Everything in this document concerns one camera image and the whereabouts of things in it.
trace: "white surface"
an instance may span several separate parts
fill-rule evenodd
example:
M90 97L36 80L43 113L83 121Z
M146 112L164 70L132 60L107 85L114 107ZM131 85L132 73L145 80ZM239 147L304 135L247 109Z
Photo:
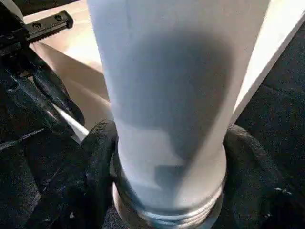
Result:
M111 118L111 115L106 111L109 99L86 1L33 14L24 20L31 22L61 10L72 15L73 29L42 41L52 48L39 44L36 50L63 79L74 101L85 113L86 127L91 129L95 123L103 118ZM304 0L271 1L235 105L232 122L238 118L301 26L305 19L304 11Z

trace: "black plastic part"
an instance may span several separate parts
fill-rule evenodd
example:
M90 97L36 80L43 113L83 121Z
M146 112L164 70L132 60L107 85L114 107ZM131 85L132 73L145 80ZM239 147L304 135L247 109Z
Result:
M66 87L55 72L32 49L21 51L19 62L24 65L38 89L57 107L85 125L84 116L78 106L71 100Z
M21 49L29 36L21 19L0 2L0 57Z
M27 38L27 43L39 41L64 29L70 29L72 27L72 17L66 11L59 12L47 18L26 24L25 28L30 35Z
M2 63L0 63L0 84L8 100L14 103L14 108L17 107L33 115L36 120L57 135L68 137L74 134L51 102L36 89L29 79L16 76Z

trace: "white cylinder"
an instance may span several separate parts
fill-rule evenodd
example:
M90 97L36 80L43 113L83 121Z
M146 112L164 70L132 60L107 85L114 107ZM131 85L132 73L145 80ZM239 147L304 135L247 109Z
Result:
M221 194L222 141L267 0L88 0L128 188L144 217Z

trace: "screw hole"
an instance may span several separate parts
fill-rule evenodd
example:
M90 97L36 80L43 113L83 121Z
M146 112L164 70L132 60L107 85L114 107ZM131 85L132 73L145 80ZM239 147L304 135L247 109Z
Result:
M35 29L40 29L41 28L41 24L36 22L36 23L33 23L33 28Z
M61 17L61 15L55 15L55 19L58 20L58 21L61 21L62 17Z

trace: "black fabric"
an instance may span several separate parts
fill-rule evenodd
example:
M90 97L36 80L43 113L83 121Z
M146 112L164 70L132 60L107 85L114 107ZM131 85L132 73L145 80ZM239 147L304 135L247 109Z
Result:
M113 203L106 213L105 222L103 224L102 229L128 229L128 227L121 220Z
M305 23L236 122L305 195Z
M34 178L16 141L0 145L0 228L19 229L40 199Z
M78 0L13 0L24 16Z
M4 101L4 91L0 86L0 144L11 140L12 123Z
M32 164L31 169L35 168L35 175L41 170L39 178L44 184L40 185L42 197L27 222L27 229L47 229L51 225L54 229L101 228L110 204L109 166L116 137L114 123L103 121L78 148L62 148L62 153L35 149L32 157L37 155L34 159L37 164ZM44 142L48 144L46 136L41 143Z
M305 201L294 192L290 180L263 146L244 129L230 125L224 147L227 181L222 210L213 229L260 229L267 220L271 228L304 228L301 205Z

